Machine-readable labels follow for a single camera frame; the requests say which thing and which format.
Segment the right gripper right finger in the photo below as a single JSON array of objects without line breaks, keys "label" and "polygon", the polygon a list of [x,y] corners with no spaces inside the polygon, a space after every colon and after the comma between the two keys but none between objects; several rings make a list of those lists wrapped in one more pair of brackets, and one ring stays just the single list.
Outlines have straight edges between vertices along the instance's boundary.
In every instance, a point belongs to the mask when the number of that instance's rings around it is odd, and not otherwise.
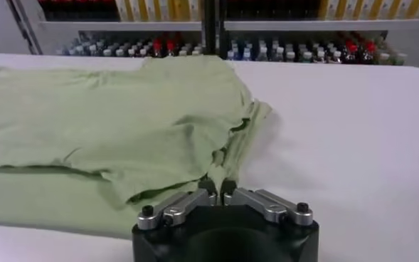
[{"label": "right gripper right finger", "polygon": [[220,193],[223,205],[249,206],[271,223],[280,224],[289,219],[298,226],[313,224],[313,211],[308,203],[295,204],[264,189],[250,191],[237,187],[236,182],[229,179],[223,180]]}]

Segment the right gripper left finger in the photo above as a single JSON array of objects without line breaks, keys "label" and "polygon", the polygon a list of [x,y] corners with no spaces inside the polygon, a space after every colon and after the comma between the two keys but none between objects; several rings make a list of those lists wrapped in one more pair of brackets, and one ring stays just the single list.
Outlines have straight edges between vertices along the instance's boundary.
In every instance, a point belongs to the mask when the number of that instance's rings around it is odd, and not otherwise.
[{"label": "right gripper left finger", "polygon": [[186,221],[186,217],[198,206],[217,204],[217,190],[211,179],[198,183],[192,192],[178,192],[159,204],[146,205],[137,216],[137,227],[140,230],[155,230],[161,225],[178,226]]}]

